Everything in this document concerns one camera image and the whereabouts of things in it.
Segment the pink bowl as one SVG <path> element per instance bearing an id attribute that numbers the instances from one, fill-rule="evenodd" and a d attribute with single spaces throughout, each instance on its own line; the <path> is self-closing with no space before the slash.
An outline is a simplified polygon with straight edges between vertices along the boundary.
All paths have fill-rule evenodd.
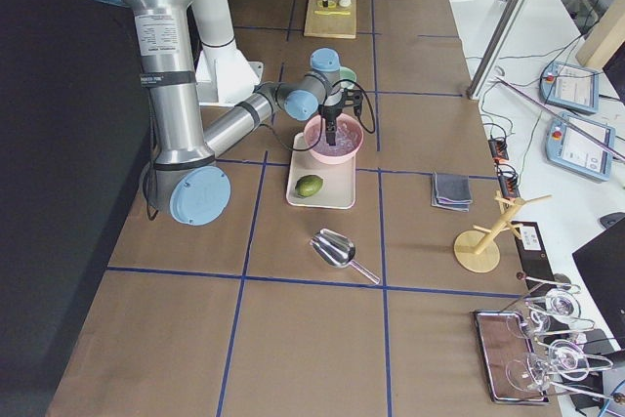
<path id="1" fill-rule="evenodd" d="M 305 147 L 312 156 L 324 164 L 341 164 L 355 157 L 363 143 L 363 129 L 358 121 L 341 114 L 336 121 L 335 145 L 326 140 L 325 123 L 320 116 L 312 118 L 304 128 Z"/>

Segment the clear ice cubes pile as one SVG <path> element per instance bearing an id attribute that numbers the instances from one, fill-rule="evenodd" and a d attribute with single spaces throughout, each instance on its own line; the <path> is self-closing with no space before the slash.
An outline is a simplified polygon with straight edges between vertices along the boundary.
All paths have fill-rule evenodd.
<path id="1" fill-rule="evenodd" d="M 352 152 L 360 141 L 360 129 L 351 126 L 349 123 L 341 122 L 337 124 L 336 145 L 330 146 L 325 139 L 324 133 L 320 141 L 313 147 L 313 150 L 332 156 L 344 155 Z"/>

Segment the green bowl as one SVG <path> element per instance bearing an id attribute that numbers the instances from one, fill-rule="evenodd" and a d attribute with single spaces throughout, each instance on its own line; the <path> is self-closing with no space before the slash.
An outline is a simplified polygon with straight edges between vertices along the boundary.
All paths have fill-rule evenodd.
<path id="1" fill-rule="evenodd" d="M 339 86 L 342 90 L 352 90 L 355 87 L 357 78 L 355 72 L 346 66 L 341 65 L 339 70 Z"/>

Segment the steel ice scoop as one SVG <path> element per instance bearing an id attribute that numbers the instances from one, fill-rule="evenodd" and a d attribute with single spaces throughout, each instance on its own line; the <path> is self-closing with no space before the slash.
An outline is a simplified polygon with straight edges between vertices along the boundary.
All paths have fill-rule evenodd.
<path id="1" fill-rule="evenodd" d="M 373 284 L 380 283 L 381 279 L 375 273 L 355 259 L 355 245 L 346 236 L 331 229 L 321 229 L 310 240 L 310 246 L 328 265 L 338 269 L 351 267 Z"/>

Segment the bamboo cutting board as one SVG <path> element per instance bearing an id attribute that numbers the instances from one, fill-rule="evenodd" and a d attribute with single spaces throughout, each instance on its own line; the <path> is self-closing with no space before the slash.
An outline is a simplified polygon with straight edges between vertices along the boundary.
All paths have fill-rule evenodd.
<path id="1" fill-rule="evenodd" d="M 339 0 L 332 0 L 331 7 L 327 9 L 320 6 L 320 0 L 308 0 L 304 35 L 318 38 L 355 39 L 356 7 L 356 0 L 352 0 L 349 8 L 342 8 Z M 350 16 L 320 16 L 313 13 L 315 10 L 350 10 L 352 14 Z"/>

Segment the cream plastic tray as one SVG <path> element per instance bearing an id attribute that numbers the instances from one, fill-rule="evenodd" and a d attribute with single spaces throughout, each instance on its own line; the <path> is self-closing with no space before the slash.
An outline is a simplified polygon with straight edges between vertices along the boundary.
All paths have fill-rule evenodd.
<path id="1" fill-rule="evenodd" d="M 349 209 L 355 204 L 355 155 L 357 149 L 344 156 L 330 157 L 328 163 L 319 161 L 311 150 L 291 154 L 286 187 L 286 200 L 290 205 Z M 315 194 L 303 197 L 296 191 L 297 182 L 307 176 L 317 175 L 322 185 Z"/>

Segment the green lime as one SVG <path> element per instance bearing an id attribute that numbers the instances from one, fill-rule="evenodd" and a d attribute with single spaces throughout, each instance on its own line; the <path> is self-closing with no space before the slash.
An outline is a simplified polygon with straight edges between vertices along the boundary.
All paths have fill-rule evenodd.
<path id="1" fill-rule="evenodd" d="M 295 185 L 295 193 L 302 198 L 311 197 L 323 188 L 324 180 L 318 175 L 305 175 Z"/>

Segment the grey folded cloth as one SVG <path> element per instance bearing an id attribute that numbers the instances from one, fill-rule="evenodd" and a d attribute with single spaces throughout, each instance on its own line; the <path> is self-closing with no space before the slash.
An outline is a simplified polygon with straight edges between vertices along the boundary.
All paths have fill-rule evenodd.
<path id="1" fill-rule="evenodd" d="M 433 207 L 468 212 L 473 203 L 470 180 L 466 175 L 433 173 L 431 177 Z"/>

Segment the black power strip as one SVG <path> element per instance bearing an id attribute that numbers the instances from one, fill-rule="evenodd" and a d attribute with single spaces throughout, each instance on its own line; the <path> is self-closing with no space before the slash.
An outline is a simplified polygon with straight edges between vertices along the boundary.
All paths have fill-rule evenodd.
<path id="1" fill-rule="evenodd" d="M 508 199 L 519 197 L 519 173 L 509 163 L 506 138 L 490 137 L 488 145 L 502 195 Z"/>

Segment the wooden mug tree stand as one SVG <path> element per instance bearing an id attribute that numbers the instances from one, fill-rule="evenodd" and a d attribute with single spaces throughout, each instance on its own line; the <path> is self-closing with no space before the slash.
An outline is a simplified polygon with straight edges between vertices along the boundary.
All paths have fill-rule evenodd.
<path id="1" fill-rule="evenodd" d="M 500 251 L 495 238 L 509 230 L 514 237 L 521 239 L 523 223 L 514 222 L 520 209 L 530 203 L 551 198 L 543 195 L 531 199 L 522 197 L 506 198 L 500 190 L 495 192 L 494 200 L 498 203 L 500 215 L 491 228 L 473 225 L 472 229 L 460 233 L 454 241 L 453 251 L 458 263 L 468 271 L 486 273 L 493 271 L 499 264 Z"/>

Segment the far teach pendant tablet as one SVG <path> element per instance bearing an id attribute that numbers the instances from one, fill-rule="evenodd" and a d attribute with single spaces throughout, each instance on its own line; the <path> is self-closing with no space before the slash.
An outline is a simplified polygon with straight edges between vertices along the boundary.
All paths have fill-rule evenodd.
<path id="1" fill-rule="evenodd" d="M 547 104 L 596 114 L 599 111 L 599 72 L 580 65 L 553 62 L 541 74 L 540 92 Z"/>

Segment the teach pendant tablet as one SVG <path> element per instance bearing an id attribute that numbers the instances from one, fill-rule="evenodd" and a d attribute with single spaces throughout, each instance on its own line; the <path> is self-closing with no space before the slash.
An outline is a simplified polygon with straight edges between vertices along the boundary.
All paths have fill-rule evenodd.
<path id="1" fill-rule="evenodd" d="M 555 165 L 592 180 L 608 181 L 611 175 L 612 155 L 572 129 L 570 123 L 605 145 L 614 145 L 616 131 L 613 127 L 563 111 L 552 120 L 545 144 L 547 159 Z"/>
<path id="2" fill-rule="evenodd" d="M 540 92 L 547 104 L 596 114 L 599 111 L 599 72 L 580 65 L 553 62 L 541 74 Z"/>

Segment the near teach pendant tablet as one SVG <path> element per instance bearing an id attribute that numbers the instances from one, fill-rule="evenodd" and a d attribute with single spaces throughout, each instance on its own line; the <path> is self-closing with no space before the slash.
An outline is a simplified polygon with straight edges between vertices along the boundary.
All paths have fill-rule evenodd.
<path id="1" fill-rule="evenodd" d="M 563 111 L 552 120 L 545 144 L 547 159 L 555 165 L 592 180 L 608 181 L 611 175 L 612 155 L 572 129 L 570 123 L 605 145 L 614 145 L 616 131 L 613 127 Z"/>

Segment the wine glass rack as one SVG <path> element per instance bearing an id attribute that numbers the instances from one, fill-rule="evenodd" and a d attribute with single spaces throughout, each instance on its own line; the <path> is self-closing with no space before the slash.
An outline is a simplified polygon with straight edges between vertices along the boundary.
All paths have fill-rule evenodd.
<path id="1" fill-rule="evenodd" d="M 548 280 L 521 271 L 518 279 L 532 282 L 533 287 L 502 310 L 510 333 L 530 345 L 528 352 L 505 365 L 505 377 L 513 389 L 529 397 L 554 391 L 623 405 L 623 388 L 607 394 L 579 387 L 591 374 L 614 367 L 612 359 L 588 354 L 578 342 L 595 329 L 595 322 L 581 315 L 581 287 L 559 273 Z"/>

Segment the black framed tray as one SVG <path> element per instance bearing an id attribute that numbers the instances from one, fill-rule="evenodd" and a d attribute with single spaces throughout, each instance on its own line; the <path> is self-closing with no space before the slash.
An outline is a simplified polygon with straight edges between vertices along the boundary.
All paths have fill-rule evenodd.
<path id="1" fill-rule="evenodd" d="M 549 399 L 544 392 L 538 394 L 518 390 L 506 375 L 509 362 L 533 353 L 530 341 L 515 328 L 520 319 L 513 312 L 473 312 L 489 395 L 498 404 L 546 405 Z"/>

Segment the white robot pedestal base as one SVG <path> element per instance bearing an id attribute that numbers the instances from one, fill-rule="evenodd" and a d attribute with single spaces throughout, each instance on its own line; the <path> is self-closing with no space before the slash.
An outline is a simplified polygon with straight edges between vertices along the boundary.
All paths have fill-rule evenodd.
<path id="1" fill-rule="evenodd" d="M 201 41 L 196 68 L 199 102 L 234 105 L 252 94 L 263 66 L 250 63 L 238 49 L 228 0 L 192 0 L 192 13 Z"/>

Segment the aluminium frame post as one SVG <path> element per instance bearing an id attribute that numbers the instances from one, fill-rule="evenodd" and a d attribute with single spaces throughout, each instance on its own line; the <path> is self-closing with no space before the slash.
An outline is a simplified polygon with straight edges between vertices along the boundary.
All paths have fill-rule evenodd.
<path id="1" fill-rule="evenodd" d="M 528 0 L 508 0 L 507 5 L 497 23 L 493 35 L 485 49 L 478 69 L 467 89 L 467 97 L 478 101 L 493 67 L 501 54 L 514 23 Z"/>

